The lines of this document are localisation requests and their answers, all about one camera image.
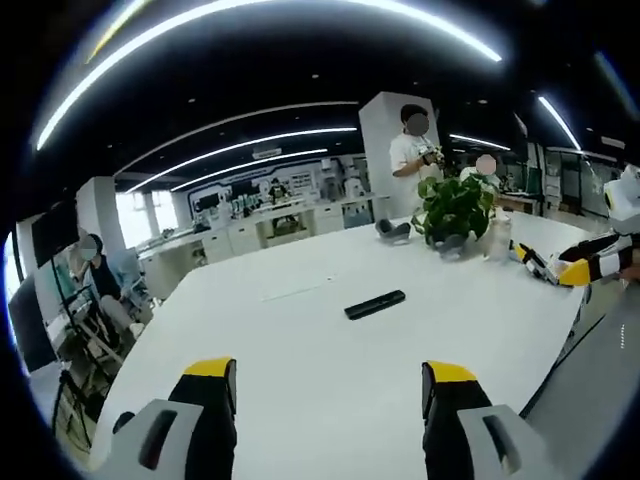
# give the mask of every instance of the potted plant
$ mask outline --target potted plant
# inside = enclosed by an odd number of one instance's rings
[[[487,231],[496,194],[495,187],[482,175],[443,182],[428,177],[418,185],[425,212],[420,216],[424,217],[414,215],[411,223],[432,247],[439,249],[452,242],[461,249],[470,232],[479,239]]]

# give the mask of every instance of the black ceiling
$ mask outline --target black ceiling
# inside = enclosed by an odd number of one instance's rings
[[[31,58],[25,63],[18,57],[22,69],[16,74],[35,77],[27,85],[17,79],[19,94],[11,108],[22,113],[4,120],[16,120],[10,125],[14,148],[8,155],[27,167],[22,181],[13,184],[23,195],[21,217],[71,194],[91,176],[112,175],[165,142],[236,115],[292,104],[358,102],[267,113],[206,129],[126,169],[119,188],[144,178],[137,174],[154,174],[235,143],[310,128],[358,126],[358,110],[382,90],[433,99],[441,138],[460,133],[517,148],[524,140],[515,111],[533,139],[570,147],[536,101],[544,93],[566,115],[584,149],[608,153],[599,141],[603,134],[630,144],[635,140],[637,123],[593,61],[597,50],[604,51],[638,99],[638,70],[627,58],[633,52],[625,56],[631,17],[615,2],[591,7],[577,0],[542,6],[535,6],[543,3],[539,0],[403,0],[472,32],[502,55],[502,62],[493,63],[398,15],[334,0],[283,0],[209,15],[144,45],[100,78],[36,153],[27,142],[92,68],[149,27],[205,2],[152,1],[83,65],[78,59],[86,58],[109,22],[106,17],[98,21],[108,2],[79,7],[85,3],[92,2],[58,2],[56,18],[51,11],[40,12],[48,17],[34,24],[45,32],[62,26],[63,33],[49,33],[57,39],[50,46],[38,30],[29,29],[36,39],[25,53]],[[83,32],[89,35],[84,43]],[[288,139],[278,146],[283,153],[315,148],[357,153],[362,140],[359,133],[332,134]],[[251,151],[212,157],[173,175],[190,179],[211,172],[214,165],[246,163]]]

